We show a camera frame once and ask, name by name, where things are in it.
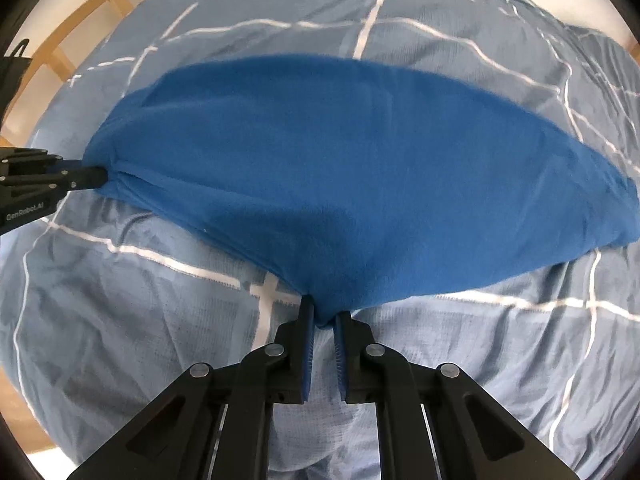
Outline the blue fleece pants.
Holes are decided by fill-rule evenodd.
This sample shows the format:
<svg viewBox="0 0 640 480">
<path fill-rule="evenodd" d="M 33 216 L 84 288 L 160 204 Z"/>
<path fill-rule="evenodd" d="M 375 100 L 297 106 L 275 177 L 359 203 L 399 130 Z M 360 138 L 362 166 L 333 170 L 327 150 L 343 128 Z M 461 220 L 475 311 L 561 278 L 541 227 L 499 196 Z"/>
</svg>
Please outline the blue fleece pants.
<svg viewBox="0 0 640 480">
<path fill-rule="evenodd" d="M 125 96 L 84 163 L 337 312 L 446 294 L 639 237 L 603 155 L 445 76 L 314 55 L 171 70 Z"/>
</svg>

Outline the blue checked duvet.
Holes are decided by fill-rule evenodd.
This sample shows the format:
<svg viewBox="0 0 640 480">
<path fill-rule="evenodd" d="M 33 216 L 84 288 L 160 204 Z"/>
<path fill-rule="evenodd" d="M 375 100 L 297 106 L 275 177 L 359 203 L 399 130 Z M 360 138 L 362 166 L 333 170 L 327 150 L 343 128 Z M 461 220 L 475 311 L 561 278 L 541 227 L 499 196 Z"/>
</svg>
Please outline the blue checked duvet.
<svg viewBox="0 0 640 480">
<path fill-rule="evenodd" d="M 639 66 L 532 0 L 146 0 L 1 153 L 77 479 L 634 479 Z"/>
</svg>

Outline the wooden bed frame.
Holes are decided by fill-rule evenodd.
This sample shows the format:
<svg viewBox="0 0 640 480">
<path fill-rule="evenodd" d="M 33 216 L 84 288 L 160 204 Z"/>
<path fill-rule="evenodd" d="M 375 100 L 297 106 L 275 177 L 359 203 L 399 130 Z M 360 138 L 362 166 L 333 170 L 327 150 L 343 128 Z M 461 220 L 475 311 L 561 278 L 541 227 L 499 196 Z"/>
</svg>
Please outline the wooden bed frame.
<svg viewBox="0 0 640 480">
<path fill-rule="evenodd" d="M 142 1 L 38 0 L 8 47 L 27 39 L 32 65 L 3 115 L 4 148 L 26 143 L 55 93 L 78 79 L 89 54 Z"/>
</svg>

